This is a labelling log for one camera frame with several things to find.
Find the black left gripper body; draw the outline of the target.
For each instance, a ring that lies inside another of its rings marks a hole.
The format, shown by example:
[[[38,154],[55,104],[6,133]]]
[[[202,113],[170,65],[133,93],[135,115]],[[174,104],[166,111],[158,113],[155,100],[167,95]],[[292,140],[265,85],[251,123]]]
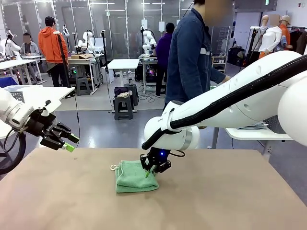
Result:
[[[54,127],[56,116],[49,113],[47,109],[35,109],[25,123],[25,132],[36,137],[41,136],[55,138],[51,131]]]

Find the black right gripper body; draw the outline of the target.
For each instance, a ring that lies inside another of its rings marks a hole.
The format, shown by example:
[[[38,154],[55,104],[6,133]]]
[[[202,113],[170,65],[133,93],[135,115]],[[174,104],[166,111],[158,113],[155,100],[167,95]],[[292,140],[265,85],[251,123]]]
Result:
[[[151,165],[162,165],[167,162],[170,150],[151,148],[147,154],[148,162]]]

